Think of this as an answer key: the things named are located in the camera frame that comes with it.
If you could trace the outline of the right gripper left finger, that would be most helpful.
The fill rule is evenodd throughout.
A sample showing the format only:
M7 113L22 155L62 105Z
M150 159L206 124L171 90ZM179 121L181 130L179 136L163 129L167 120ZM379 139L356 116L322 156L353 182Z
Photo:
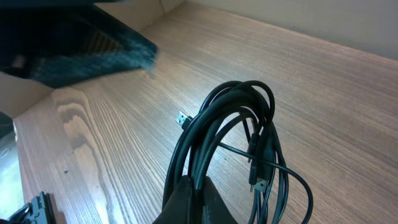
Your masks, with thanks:
M153 224L193 223L192 202L192 182L186 175L184 175Z

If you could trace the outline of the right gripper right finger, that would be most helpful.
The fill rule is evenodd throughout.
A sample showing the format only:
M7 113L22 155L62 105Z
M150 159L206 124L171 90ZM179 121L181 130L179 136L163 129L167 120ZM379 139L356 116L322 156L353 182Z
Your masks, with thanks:
M237 224L209 177L205 177L201 197L202 224Z

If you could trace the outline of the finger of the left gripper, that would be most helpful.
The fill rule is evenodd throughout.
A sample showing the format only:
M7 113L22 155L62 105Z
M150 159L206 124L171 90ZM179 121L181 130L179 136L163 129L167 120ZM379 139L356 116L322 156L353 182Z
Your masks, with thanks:
M158 48L94 1L1 2L1 71L60 88L152 70Z

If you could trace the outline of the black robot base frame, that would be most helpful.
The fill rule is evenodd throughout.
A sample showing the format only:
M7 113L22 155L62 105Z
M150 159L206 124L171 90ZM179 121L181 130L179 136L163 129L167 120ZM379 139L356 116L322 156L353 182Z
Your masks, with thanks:
M18 209L8 219L1 219L1 223L56 224L50 194L40 192L38 196Z

